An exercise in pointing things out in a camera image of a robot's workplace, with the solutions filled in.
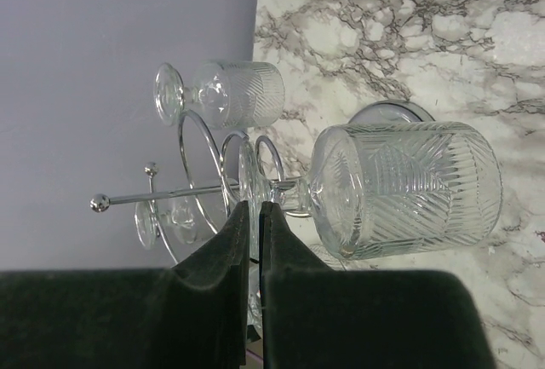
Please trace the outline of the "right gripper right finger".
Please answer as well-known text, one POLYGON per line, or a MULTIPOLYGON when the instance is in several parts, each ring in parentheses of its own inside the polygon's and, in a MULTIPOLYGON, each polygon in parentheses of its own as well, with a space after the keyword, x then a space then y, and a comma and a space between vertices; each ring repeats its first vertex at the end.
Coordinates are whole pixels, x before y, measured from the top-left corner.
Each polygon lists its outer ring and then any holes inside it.
POLYGON ((492 368, 465 285, 445 271, 334 270, 260 214, 261 306, 268 368, 492 368))

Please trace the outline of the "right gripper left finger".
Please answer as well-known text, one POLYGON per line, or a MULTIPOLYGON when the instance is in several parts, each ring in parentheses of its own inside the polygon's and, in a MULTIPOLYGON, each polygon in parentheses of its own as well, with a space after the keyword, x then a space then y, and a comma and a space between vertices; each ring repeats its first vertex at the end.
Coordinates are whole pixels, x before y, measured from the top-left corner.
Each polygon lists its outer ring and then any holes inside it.
POLYGON ((249 241, 242 202, 172 268, 2 273, 2 367, 243 365, 249 241))

